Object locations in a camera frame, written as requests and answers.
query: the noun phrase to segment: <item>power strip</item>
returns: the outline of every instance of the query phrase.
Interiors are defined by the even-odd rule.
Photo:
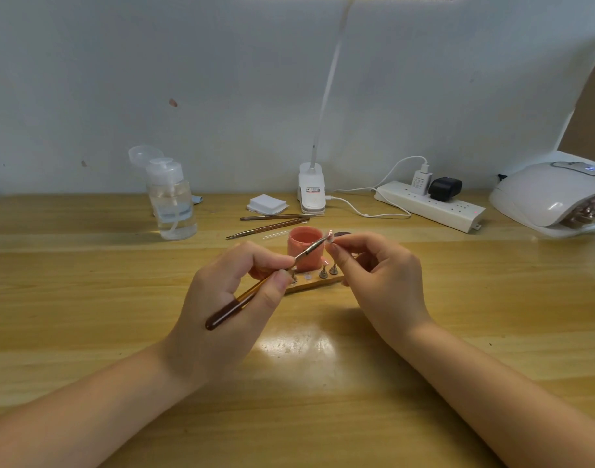
[[[481,228],[479,222],[485,208],[455,198],[441,202],[430,198],[429,195],[417,195],[412,190],[408,184],[393,181],[378,187],[375,198],[384,203],[389,201],[410,213],[416,213],[464,233]]]

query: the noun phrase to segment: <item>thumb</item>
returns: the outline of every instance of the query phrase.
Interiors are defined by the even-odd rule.
[[[293,278],[284,269],[273,273],[247,305],[245,309],[247,311],[244,314],[251,316],[257,322],[267,323],[292,281]]]
[[[357,283],[361,279],[361,275],[366,273],[360,263],[345,248],[340,247],[338,244],[329,244],[326,248],[330,256],[333,257],[334,262],[343,271],[350,286],[352,283]]]

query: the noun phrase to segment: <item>hand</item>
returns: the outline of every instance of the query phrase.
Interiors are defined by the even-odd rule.
[[[235,367],[250,352],[292,281],[284,269],[292,267],[294,261],[292,256],[247,242],[196,273],[178,322],[164,341],[171,369],[192,386],[192,391]],[[233,293],[247,273],[259,280],[274,275],[242,312],[215,330],[207,330],[207,318],[234,299]]]
[[[431,321],[423,298],[421,263],[406,248],[382,235],[359,233],[335,238],[327,250],[389,346],[397,350],[407,331]]]

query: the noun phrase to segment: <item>left hand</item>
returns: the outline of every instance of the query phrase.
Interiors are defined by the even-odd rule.
[[[192,391],[237,366],[250,352],[291,283],[284,269],[293,263],[292,256],[246,242],[196,273],[178,322],[163,342],[170,368]],[[247,273],[259,280],[274,275],[239,314],[215,330],[207,330],[206,320],[234,299],[233,293]]]

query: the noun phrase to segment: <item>pink jar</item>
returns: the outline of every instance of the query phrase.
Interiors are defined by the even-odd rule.
[[[321,230],[313,227],[295,227],[289,232],[289,240],[287,242],[287,254],[294,258],[308,248],[315,241],[323,238],[324,233]],[[315,271],[321,267],[321,259],[324,255],[324,245],[322,244],[315,251],[308,256],[301,258],[296,263],[298,273],[305,273],[307,271]]]

